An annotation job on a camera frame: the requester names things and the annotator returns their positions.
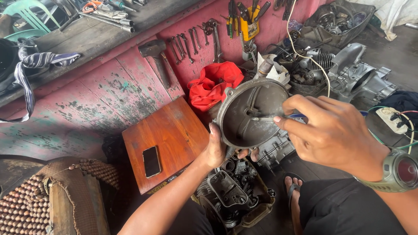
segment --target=power strip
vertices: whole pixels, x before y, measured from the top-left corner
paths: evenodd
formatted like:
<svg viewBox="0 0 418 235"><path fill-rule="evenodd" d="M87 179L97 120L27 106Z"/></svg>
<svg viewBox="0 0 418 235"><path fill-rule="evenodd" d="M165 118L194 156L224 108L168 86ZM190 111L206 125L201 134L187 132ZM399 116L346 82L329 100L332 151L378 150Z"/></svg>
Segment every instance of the power strip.
<svg viewBox="0 0 418 235"><path fill-rule="evenodd" d="M395 113L400 113L394 108L381 108L376 111L377 115L397 134L403 134L408 131L408 126L403 125L400 128L397 127L398 123L402 122L400 118L390 120Z"/></svg>

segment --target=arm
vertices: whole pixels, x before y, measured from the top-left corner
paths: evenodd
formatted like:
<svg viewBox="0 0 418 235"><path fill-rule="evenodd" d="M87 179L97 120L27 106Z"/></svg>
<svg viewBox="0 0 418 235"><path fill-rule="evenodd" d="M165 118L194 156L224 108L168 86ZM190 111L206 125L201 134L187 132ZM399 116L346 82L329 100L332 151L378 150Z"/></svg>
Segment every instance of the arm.
<svg viewBox="0 0 418 235"><path fill-rule="evenodd" d="M292 114L294 109L308 117L308 124L281 117L275 117L274 121L288 131L301 159L341 169L366 181L382 179L383 160L390 150L372 137L364 118L353 105L324 96L295 95L283 103L286 115ZM408 234L418 234L418 189L376 193Z"/></svg>
<svg viewBox="0 0 418 235"><path fill-rule="evenodd" d="M154 193L131 215L118 235L162 235L167 232L187 199L196 191L207 174L222 164L225 148L220 131L209 124L209 144L189 167L171 183Z"/></svg>

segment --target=sandal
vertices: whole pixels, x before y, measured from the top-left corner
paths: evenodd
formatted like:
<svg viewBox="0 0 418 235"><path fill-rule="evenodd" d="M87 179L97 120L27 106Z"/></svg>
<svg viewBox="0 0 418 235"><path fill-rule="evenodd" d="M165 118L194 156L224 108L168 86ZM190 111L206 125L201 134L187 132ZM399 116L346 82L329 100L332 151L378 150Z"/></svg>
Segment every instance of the sandal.
<svg viewBox="0 0 418 235"><path fill-rule="evenodd" d="M302 179L302 177L298 176L295 173L291 173L291 172L286 172L283 176L283 187L284 187L284 191L286 192L286 184L285 184L285 178L286 177L290 177L292 179L292 185L289 188L289 191L287 191L287 196L288 196L288 201L289 201L289 211L291 211L290 209L290 201L292 199L292 195L293 195L293 190L297 189L299 190L299 192L301 191L301 187L295 183L293 183L293 178L297 178L298 180L301 180L302 183L305 183L305 181Z"/></svg>

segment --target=man's right hand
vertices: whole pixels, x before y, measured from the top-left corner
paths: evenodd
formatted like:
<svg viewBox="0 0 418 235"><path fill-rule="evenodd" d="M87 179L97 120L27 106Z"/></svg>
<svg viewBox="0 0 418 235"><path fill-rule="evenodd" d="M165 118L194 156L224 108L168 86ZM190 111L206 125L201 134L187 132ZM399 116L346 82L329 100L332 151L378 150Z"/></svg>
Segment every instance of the man's right hand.
<svg viewBox="0 0 418 235"><path fill-rule="evenodd" d="M380 181L382 164L390 152L370 134L360 112L351 104L325 96L294 95L283 103L290 115L297 109L309 119L307 124L275 117L278 127L289 133L303 160L347 171L367 181Z"/></svg>

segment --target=smartphone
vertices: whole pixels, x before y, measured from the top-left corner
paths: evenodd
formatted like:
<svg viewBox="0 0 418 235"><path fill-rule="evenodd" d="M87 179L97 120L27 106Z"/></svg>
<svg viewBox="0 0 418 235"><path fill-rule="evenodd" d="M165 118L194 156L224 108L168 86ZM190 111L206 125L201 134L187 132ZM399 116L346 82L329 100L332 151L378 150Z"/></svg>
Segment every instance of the smartphone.
<svg viewBox="0 0 418 235"><path fill-rule="evenodd" d="M145 149L142 152L142 158L144 159L145 177L147 177L147 179L161 173L157 146Z"/></svg>

